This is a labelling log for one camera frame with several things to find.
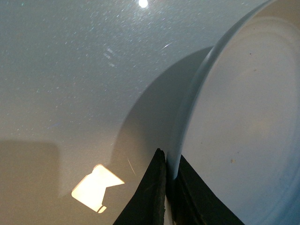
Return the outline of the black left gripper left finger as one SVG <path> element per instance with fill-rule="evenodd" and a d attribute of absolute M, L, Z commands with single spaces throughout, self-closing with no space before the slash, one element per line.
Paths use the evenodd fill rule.
<path fill-rule="evenodd" d="M 158 148 L 133 197 L 115 225 L 163 225 L 165 216 L 166 161 Z"/>

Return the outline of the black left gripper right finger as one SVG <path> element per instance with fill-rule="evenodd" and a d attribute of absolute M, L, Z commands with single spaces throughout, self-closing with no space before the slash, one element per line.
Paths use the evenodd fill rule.
<path fill-rule="evenodd" d="M 177 177 L 166 182 L 166 196 L 176 225 L 244 224 L 212 192 L 183 156 L 180 157 Z"/>

